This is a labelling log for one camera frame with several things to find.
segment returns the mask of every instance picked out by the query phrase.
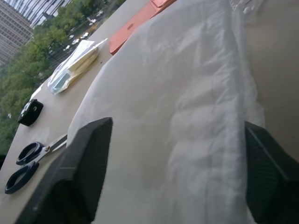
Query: black plastic object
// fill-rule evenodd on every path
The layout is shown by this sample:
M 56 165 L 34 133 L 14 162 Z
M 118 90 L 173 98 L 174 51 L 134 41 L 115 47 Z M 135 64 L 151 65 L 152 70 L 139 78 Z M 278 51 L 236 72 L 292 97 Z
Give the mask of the black plastic object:
M 17 224 L 89 224 L 106 174 L 112 119 L 81 128 L 51 164 Z
M 20 113 L 18 123 L 26 126 L 32 125 L 40 115 L 42 108 L 43 104 L 37 99 L 30 100 Z
M 38 167 L 39 163 L 32 161 L 12 174 L 5 186 L 5 194 L 11 195 L 21 189 L 30 180 Z
M 5 158 L 6 158 L 6 155 L 0 155 L 0 170 L 2 168 Z
M 26 163 L 29 163 L 38 155 L 41 153 L 42 148 L 45 147 L 42 143 L 40 142 L 33 142 L 29 145 L 27 145 L 20 153 L 19 158 L 17 159 L 16 164 L 17 165 L 24 165 Z
M 246 122 L 247 204 L 258 224 L 299 223 L 299 164 L 263 128 Z

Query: scissor blade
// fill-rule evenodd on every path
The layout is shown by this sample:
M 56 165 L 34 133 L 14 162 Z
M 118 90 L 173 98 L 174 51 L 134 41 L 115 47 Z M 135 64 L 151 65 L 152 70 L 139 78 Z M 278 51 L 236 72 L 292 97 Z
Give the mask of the scissor blade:
M 66 140 L 64 142 L 62 142 L 59 146 L 55 147 L 54 149 L 51 150 L 51 152 L 55 152 L 63 147 L 66 146 Z
M 50 143 L 49 144 L 50 151 L 56 150 L 56 148 L 59 147 L 62 143 L 66 142 L 66 140 L 67 140 L 67 134 L 59 137 L 54 142 Z

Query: scissors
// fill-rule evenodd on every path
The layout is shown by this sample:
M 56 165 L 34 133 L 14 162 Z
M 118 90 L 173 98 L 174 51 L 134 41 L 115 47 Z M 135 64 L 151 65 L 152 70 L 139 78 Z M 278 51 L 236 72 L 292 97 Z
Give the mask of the scissors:
M 22 188 L 34 175 L 39 162 L 44 158 L 66 146 L 67 134 L 56 139 L 48 146 L 40 142 L 33 142 L 27 145 L 20 153 L 16 164 L 22 166 L 18 171 L 11 175 L 6 187 L 5 194 L 13 194 Z

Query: car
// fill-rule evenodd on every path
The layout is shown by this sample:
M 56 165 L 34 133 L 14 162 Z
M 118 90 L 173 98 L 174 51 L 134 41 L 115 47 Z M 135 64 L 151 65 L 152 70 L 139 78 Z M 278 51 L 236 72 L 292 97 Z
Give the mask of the car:
M 48 47 L 49 47 L 49 50 L 52 49 L 53 45 L 54 45 L 54 43 L 52 43 L 52 44 L 50 44 L 50 45 L 48 46 Z
M 96 19 L 90 20 L 89 26 L 92 26 L 93 24 L 95 24 L 96 21 L 97 21 Z
M 86 32 L 86 33 L 84 33 L 82 36 L 80 36 L 80 38 L 81 38 L 81 39 L 85 39 L 86 37 L 88 37 L 88 35 L 89 35 L 89 33 Z
M 71 44 L 75 45 L 75 44 L 79 43 L 79 41 L 80 41 L 79 39 L 73 40 L 73 42 Z
M 67 45 L 66 48 L 64 49 L 64 51 L 70 49 L 70 45 Z
M 104 13 L 103 10 L 100 10 L 97 14 L 97 17 L 101 16 L 103 13 Z

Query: green foliage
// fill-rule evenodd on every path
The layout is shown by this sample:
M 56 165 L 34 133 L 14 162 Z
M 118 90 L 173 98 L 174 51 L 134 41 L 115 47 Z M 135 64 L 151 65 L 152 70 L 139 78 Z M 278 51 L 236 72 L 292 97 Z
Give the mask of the green foliage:
M 72 28 L 107 3 L 107 0 L 72 0 L 66 7 L 60 7 L 57 17 L 36 26 L 31 41 L 9 63 L 0 66 L 0 154 L 9 150 L 23 106 L 52 72 L 48 69 L 50 49 L 63 46 Z
M 118 6 L 121 6 L 126 0 L 117 0 Z

